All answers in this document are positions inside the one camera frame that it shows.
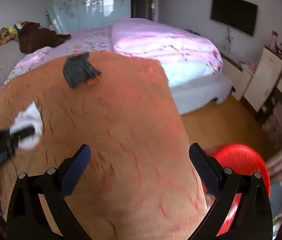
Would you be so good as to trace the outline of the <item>glass door wardrobe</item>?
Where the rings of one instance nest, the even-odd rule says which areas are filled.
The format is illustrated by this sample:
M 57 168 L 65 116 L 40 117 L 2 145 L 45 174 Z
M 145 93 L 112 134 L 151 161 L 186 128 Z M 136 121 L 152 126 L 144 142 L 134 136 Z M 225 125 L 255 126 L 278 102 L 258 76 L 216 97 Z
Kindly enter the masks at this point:
M 52 0 L 47 15 L 58 33 L 112 25 L 131 17 L 131 0 Z

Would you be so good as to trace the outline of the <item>light blue plastic stool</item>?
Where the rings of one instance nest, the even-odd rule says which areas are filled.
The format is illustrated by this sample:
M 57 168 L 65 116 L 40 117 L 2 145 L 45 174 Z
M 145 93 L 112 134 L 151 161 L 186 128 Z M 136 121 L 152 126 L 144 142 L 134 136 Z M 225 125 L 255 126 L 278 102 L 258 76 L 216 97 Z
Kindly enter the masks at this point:
M 275 218 L 282 207 L 282 187 L 278 181 L 274 181 L 270 185 L 270 206 L 272 211 L 272 217 Z

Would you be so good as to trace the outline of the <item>bed with grey cover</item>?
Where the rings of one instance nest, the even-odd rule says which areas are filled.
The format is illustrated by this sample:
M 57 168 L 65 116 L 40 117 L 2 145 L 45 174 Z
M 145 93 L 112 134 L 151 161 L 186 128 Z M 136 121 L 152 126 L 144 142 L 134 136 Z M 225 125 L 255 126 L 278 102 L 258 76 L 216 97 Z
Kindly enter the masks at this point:
M 0 49 L 0 86 L 27 54 L 19 49 L 19 42 L 8 42 L 8 51 Z M 11 79 L 3 89 L 16 87 L 16 94 L 27 93 L 35 101 L 42 101 L 56 92 L 62 103 L 73 101 L 84 109 L 89 94 L 94 94 L 103 104 L 115 100 L 138 103 L 150 100 L 150 90 L 158 90 L 173 98 L 178 113 L 195 111 L 211 101 L 223 102 L 232 89 L 231 81 L 220 71 L 203 61 L 158 61 L 156 59 L 129 57 L 115 51 L 89 53 L 88 61 L 101 72 L 101 76 L 71 88 L 63 75 L 63 67 L 70 56 L 48 61 L 37 68 Z

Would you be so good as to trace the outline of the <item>brown plush bear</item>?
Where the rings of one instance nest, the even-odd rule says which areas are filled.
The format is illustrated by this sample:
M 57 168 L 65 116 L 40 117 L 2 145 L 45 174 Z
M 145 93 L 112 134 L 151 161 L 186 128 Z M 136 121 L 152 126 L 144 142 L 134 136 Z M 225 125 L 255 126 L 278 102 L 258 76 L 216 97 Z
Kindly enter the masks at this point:
M 35 22 L 27 22 L 18 34 L 19 49 L 24 54 L 31 54 L 45 47 L 56 48 L 69 39 L 70 34 L 57 34 Z

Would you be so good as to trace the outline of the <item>orange rose patterned blanket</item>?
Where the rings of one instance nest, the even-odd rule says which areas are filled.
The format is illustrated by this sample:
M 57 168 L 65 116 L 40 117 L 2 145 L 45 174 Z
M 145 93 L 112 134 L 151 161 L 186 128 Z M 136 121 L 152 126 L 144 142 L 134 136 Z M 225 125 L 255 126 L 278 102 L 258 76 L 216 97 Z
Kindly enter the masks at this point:
M 43 121 L 39 144 L 0 171 L 3 210 L 18 173 L 42 174 L 86 144 L 91 162 L 66 202 L 91 238 L 187 239 L 207 213 L 206 200 L 173 98 L 155 89 L 150 95 L 103 105 L 89 94 L 80 109 L 56 92 L 35 101 L 16 87 L 1 90 L 0 129 L 33 101 Z

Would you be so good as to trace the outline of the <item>pink quilt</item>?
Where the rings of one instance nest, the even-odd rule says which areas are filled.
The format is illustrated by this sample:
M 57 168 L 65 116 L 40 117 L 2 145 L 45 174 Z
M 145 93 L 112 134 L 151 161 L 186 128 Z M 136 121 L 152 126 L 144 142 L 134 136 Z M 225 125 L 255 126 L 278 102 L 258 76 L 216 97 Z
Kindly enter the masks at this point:
M 216 71 L 223 61 L 207 38 L 142 18 L 120 20 L 111 26 L 114 51 L 129 57 L 158 61 L 203 61 Z

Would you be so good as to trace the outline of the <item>white paper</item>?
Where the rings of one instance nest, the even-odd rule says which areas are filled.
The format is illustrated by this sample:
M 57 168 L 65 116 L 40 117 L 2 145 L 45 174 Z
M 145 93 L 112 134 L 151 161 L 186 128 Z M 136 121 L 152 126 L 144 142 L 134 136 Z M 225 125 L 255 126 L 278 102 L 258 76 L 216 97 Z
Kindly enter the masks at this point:
M 18 113 L 18 116 L 14 119 L 14 123 L 10 127 L 10 135 L 30 127 L 34 128 L 34 133 L 32 135 L 26 135 L 18 141 L 18 148 L 21 150 L 35 148 L 42 138 L 43 121 L 40 108 L 34 101 L 24 111 Z

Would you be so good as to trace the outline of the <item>white tall cabinet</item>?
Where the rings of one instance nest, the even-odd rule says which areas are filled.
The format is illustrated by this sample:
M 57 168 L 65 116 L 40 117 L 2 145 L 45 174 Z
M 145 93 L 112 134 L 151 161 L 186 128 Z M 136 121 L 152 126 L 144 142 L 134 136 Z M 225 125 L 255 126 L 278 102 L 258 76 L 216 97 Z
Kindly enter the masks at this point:
M 264 47 L 260 62 L 243 97 L 258 112 L 270 96 L 282 72 L 282 57 Z

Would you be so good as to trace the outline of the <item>low white tv cabinet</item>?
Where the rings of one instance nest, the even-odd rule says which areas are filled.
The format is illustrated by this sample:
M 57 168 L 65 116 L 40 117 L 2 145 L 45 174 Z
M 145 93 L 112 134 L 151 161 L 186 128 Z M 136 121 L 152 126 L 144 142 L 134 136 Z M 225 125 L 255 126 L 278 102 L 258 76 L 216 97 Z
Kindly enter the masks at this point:
M 230 53 L 220 52 L 223 60 L 222 73 L 232 83 L 232 95 L 240 101 L 253 79 L 253 74 L 246 67 L 241 66 L 240 60 Z

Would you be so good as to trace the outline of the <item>black wall television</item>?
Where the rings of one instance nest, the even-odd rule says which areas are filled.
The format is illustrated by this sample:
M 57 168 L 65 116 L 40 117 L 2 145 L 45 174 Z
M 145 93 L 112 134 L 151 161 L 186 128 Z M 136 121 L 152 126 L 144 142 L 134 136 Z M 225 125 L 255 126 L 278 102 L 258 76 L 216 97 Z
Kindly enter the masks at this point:
M 258 6 L 244 0 L 212 0 L 210 19 L 254 35 Z

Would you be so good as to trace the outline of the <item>yellow green plush toy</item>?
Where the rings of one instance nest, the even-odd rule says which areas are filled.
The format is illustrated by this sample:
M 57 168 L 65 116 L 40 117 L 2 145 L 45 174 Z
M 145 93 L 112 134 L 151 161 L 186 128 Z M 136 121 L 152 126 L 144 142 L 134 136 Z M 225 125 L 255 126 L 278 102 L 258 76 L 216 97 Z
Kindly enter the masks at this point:
M 27 21 L 18 21 L 15 25 L 10 25 L 8 27 L 3 27 L 0 30 L 0 46 L 14 40 L 18 37 L 23 26 L 28 23 Z

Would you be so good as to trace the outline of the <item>floral pink bed sheet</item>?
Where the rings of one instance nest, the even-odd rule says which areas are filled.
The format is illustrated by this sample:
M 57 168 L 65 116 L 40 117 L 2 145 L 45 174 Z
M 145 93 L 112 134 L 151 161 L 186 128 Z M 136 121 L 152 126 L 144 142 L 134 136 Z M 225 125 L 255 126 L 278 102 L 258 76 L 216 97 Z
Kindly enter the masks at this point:
M 71 39 L 56 48 L 44 47 L 22 58 L 0 86 L 0 92 L 11 79 L 58 57 L 85 52 L 113 51 L 110 26 L 77 30 L 70 35 Z

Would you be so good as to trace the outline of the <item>vase with flower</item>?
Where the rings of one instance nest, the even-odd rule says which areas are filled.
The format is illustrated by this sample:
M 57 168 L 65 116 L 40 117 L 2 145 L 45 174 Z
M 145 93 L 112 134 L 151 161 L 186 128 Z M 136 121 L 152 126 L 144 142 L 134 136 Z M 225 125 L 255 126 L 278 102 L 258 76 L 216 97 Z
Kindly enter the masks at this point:
M 232 36 L 232 29 L 230 27 L 226 28 L 225 39 L 226 39 L 226 50 L 231 52 L 232 42 L 234 38 Z

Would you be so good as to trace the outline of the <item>pink thermos bottle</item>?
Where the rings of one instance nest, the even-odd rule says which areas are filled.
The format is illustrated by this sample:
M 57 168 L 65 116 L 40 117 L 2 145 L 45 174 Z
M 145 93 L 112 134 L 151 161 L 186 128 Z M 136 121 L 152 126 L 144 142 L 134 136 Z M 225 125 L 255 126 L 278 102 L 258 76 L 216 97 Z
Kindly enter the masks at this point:
M 277 38 L 278 38 L 278 33 L 276 31 L 272 31 L 272 36 L 270 39 L 270 44 L 269 44 L 269 49 L 274 51 L 277 45 Z

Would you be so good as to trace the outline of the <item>black crumpled plastic bag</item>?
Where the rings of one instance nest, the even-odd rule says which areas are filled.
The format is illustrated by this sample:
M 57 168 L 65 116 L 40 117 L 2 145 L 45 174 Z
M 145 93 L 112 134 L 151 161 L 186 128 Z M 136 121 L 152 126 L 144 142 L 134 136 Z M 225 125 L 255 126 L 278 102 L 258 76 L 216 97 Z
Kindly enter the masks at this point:
M 63 75 L 71 88 L 101 76 L 101 72 L 88 61 L 89 52 L 70 56 L 63 67 Z

